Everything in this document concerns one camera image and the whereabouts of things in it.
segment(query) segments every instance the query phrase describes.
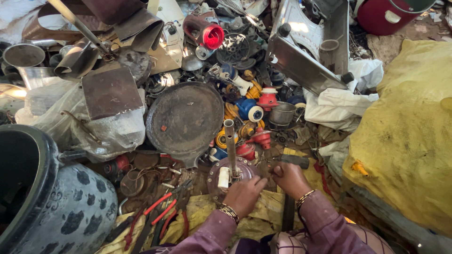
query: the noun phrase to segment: red-handled pliers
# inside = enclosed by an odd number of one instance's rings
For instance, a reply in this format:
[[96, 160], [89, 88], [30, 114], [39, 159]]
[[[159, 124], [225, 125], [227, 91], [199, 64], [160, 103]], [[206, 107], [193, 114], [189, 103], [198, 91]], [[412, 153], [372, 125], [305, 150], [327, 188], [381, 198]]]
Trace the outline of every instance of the red-handled pliers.
[[[158, 204], [160, 204], [161, 202], [163, 202], [165, 199], [171, 197], [172, 195], [175, 195], [178, 192], [185, 192], [185, 190], [189, 187], [192, 186], [193, 180], [188, 179], [186, 180], [183, 184], [179, 185], [179, 187], [177, 187], [174, 191], [164, 195], [162, 198], [160, 198], [159, 200], [157, 200], [157, 202], [155, 202], [151, 207], [149, 207], [145, 212], [144, 215], [146, 216], [148, 213], [150, 213]], [[169, 210], [171, 210], [171, 208], [174, 207], [174, 205], [177, 202], [177, 198], [175, 198], [171, 204], [165, 209], [165, 211], [163, 211], [162, 214], [160, 214], [153, 222], [152, 225], [155, 225], [161, 218], [163, 218], [163, 216], [165, 216], [165, 214], [168, 213]]]
[[160, 239], [162, 239], [163, 236], [165, 235], [166, 227], [170, 223], [171, 219], [174, 216], [176, 216], [177, 211], [179, 209], [182, 210], [182, 216], [184, 217], [184, 239], [188, 237], [188, 230], [190, 229], [190, 225], [188, 223], [188, 218], [187, 218], [187, 203], [188, 203], [189, 199], [190, 199], [190, 192], [188, 190], [185, 190], [184, 192], [181, 191], [179, 193], [179, 197], [177, 198], [178, 202], [176, 205], [176, 209], [174, 210], [173, 213], [171, 213], [171, 215], [168, 218], [166, 218], [165, 224], [163, 225], [162, 231], [160, 232]]

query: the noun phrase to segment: purple shirt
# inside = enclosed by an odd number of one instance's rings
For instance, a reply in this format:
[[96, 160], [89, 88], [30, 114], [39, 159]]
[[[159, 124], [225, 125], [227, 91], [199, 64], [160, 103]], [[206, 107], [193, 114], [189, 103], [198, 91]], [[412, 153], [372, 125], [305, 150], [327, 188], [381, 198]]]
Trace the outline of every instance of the purple shirt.
[[[374, 254], [347, 222], [339, 215], [326, 197], [315, 191], [300, 208], [311, 234], [307, 250], [312, 254]], [[170, 254], [223, 254], [237, 229], [235, 221], [225, 213], [215, 210], [203, 225], [190, 237], [173, 247]]]

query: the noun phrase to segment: metal rod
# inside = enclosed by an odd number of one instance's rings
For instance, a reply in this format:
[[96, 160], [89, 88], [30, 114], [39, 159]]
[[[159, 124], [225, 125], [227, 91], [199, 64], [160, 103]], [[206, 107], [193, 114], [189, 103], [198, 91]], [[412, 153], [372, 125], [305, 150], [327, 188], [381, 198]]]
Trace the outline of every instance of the metal rod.
[[227, 119], [224, 121], [225, 136], [226, 136], [226, 149], [227, 158], [229, 159], [229, 173], [232, 176], [237, 175], [237, 161], [235, 160], [235, 133], [234, 133], [234, 121]]
[[60, 0], [48, 0], [55, 9], [57, 9], [63, 17], [65, 17], [71, 24], [75, 25], [77, 29], [82, 33], [85, 37], [88, 38], [100, 51], [102, 55], [109, 54], [108, 49], [105, 47], [105, 45], [102, 44], [102, 42], [83, 24], [78, 17], [76, 17], [69, 8], [67, 8], [64, 3], [62, 3]]

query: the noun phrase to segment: gold bangle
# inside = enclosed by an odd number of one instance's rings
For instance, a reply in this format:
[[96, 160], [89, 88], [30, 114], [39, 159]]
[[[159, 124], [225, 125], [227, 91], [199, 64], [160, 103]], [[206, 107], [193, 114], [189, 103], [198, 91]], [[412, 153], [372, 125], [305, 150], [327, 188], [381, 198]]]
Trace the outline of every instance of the gold bangle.
[[297, 208], [300, 210], [301, 205], [305, 202], [306, 198], [311, 195], [316, 190], [311, 190], [310, 192], [306, 193], [297, 201]]
[[239, 217], [237, 213], [234, 211], [234, 209], [232, 209], [230, 206], [226, 204], [221, 204], [218, 209], [223, 213], [227, 214], [229, 217], [231, 217], [237, 225], [239, 224], [240, 222]]

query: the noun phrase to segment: frying pan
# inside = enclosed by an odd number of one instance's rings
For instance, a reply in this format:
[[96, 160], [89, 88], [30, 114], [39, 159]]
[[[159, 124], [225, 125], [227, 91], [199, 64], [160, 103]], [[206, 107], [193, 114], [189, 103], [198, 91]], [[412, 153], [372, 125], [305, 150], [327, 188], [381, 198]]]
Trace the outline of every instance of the frying pan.
[[197, 168], [199, 157], [223, 123], [223, 100], [213, 84], [184, 82], [167, 88], [151, 105], [146, 135], [160, 151]]

